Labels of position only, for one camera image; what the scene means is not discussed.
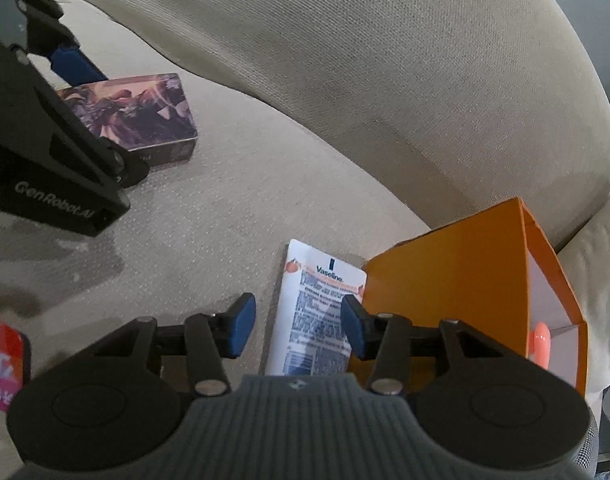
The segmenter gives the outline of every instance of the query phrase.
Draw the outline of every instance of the seat cushion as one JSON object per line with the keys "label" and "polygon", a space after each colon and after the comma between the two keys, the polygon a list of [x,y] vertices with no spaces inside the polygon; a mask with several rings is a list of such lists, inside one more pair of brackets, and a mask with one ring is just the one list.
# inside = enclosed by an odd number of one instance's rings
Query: seat cushion
{"label": "seat cushion", "polygon": [[[178,68],[93,6],[58,1],[110,78],[178,72],[200,131],[192,159],[152,170],[128,190],[131,210],[96,238],[0,212],[0,319],[31,340],[34,373],[136,316],[173,324],[249,291],[256,327],[242,357],[225,363],[237,383],[261,369],[291,238],[360,265],[428,230],[290,118]],[[3,423],[0,478],[14,464]]]}
{"label": "seat cushion", "polygon": [[610,104],[554,0],[88,1],[431,227],[518,195],[560,247],[610,197]]}

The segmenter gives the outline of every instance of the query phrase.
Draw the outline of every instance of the orange box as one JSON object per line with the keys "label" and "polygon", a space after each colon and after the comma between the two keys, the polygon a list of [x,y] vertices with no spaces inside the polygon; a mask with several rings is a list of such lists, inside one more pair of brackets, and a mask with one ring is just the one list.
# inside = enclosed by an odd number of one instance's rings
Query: orange box
{"label": "orange box", "polygon": [[[461,319],[520,355],[543,321],[551,331],[549,371],[583,396],[587,325],[556,253],[520,198],[402,242],[364,266],[365,309],[408,317],[416,326]],[[364,380],[371,364],[354,357]],[[431,363],[412,360],[418,389]]]}

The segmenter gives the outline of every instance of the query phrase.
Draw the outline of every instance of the metal screw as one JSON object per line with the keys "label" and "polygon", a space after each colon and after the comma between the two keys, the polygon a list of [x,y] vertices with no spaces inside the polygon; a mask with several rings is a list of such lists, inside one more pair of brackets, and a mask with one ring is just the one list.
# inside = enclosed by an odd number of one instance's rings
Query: metal screw
{"label": "metal screw", "polygon": [[[125,167],[125,160],[122,158],[120,153],[114,152],[114,160],[116,162],[118,162],[121,170]],[[118,178],[116,179],[116,182],[120,182],[120,180],[121,180],[121,178],[120,178],[120,176],[118,176]]]}
{"label": "metal screw", "polygon": [[376,379],[371,383],[371,389],[381,395],[398,395],[403,391],[403,383],[396,379]]}
{"label": "metal screw", "polygon": [[307,383],[302,379],[297,379],[296,381],[293,381],[293,383],[290,383],[290,388],[296,391],[303,389],[305,386],[307,386]]}
{"label": "metal screw", "polygon": [[130,199],[127,198],[127,194],[123,190],[119,189],[117,195],[118,199],[125,207],[130,206]]}
{"label": "metal screw", "polygon": [[197,394],[205,397],[216,397],[227,391],[227,385],[217,379],[206,379],[196,383],[194,390]]}
{"label": "metal screw", "polygon": [[16,59],[18,60],[18,63],[20,63],[21,65],[29,65],[29,58],[27,57],[27,54],[25,54],[25,51],[22,48],[16,48],[14,50],[14,53],[16,54]]}

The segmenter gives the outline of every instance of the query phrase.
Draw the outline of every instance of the printed box artwork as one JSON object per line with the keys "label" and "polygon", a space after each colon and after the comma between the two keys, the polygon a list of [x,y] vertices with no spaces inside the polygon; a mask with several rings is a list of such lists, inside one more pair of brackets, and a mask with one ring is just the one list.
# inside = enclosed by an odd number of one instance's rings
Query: printed box artwork
{"label": "printed box artwork", "polygon": [[137,152],[150,166],[194,152],[197,129],[178,74],[99,81],[57,93],[95,136]]}
{"label": "printed box artwork", "polygon": [[21,333],[0,323],[0,410],[6,412],[29,376],[29,345]]}

